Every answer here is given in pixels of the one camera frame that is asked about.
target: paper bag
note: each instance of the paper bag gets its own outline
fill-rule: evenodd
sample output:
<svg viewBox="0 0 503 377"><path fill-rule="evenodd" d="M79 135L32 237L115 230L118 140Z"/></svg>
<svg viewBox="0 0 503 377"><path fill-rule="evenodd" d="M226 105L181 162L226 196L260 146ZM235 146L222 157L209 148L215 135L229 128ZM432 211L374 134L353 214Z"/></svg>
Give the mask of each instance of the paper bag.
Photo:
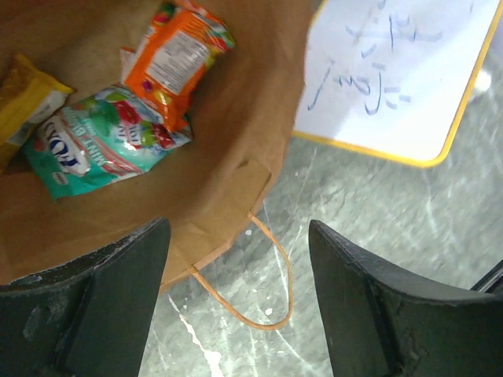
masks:
<svg viewBox="0 0 503 377"><path fill-rule="evenodd" d="M119 48L135 47L154 0L0 0L0 73L25 53L78 90L76 101L119 81ZM163 286L202 268L233 243L274 184L303 90L311 0L201 0L237 47L198 86L195 142L149 173L53 202L17 168L0 177L0 283L60 265L168 218Z"/></svg>

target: yellow snack package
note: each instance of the yellow snack package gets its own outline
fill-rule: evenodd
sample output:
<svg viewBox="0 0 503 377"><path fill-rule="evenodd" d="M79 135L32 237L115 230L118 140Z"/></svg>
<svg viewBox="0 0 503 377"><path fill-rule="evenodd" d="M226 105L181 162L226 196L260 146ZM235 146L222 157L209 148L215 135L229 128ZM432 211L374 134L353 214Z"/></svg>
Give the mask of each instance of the yellow snack package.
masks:
<svg viewBox="0 0 503 377"><path fill-rule="evenodd" d="M36 126L63 106L72 92L24 55L15 56L0 86L0 173Z"/></svg>

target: candy bag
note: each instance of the candy bag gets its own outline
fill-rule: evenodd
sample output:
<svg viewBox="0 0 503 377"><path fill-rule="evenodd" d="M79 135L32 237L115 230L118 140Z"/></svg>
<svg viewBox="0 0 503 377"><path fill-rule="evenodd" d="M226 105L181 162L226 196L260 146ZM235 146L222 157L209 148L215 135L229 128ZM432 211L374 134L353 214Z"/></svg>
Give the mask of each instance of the candy bag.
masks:
<svg viewBox="0 0 503 377"><path fill-rule="evenodd" d="M197 83L235 43L223 22L201 8L177 8L169 22L155 28L158 18L153 18L152 33L144 37L123 82L163 116L168 130L176 131Z"/></svg>
<svg viewBox="0 0 503 377"><path fill-rule="evenodd" d="M121 86L110 86L44 122L23 147L51 196L75 196L149 171L192 140Z"/></svg>
<svg viewBox="0 0 503 377"><path fill-rule="evenodd" d="M63 106L72 91L16 55L0 87L0 173L33 129Z"/></svg>

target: white object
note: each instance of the white object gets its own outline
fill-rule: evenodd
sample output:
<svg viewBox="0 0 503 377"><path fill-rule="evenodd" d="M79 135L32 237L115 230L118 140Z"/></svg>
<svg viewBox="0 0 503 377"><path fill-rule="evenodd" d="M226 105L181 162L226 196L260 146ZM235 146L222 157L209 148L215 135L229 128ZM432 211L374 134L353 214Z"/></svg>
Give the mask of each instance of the white object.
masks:
<svg viewBox="0 0 503 377"><path fill-rule="evenodd" d="M498 4L327 0L310 31L297 134L439 163Z"/></svg>

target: marble surface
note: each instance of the marble surface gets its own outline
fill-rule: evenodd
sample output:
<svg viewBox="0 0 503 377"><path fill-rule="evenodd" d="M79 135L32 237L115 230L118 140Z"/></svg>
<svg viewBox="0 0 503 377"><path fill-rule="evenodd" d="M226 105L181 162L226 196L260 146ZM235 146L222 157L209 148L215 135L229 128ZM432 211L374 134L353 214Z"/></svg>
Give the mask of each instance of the marble surface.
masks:
<svg viewBox="0 0 503 377"><path fill-rule="evenodd" d="M488 91L467 108L444 163L399 165L292 139L279 182L259 217L290 254L295 311L280 331L229 314L194 279L159 297L141 377L331 376L307 246L310 219L420 275L471 287L503 258L503 69L491 54ZM280 255L250 226L204 271L245 316L286 313Z"/></svg>

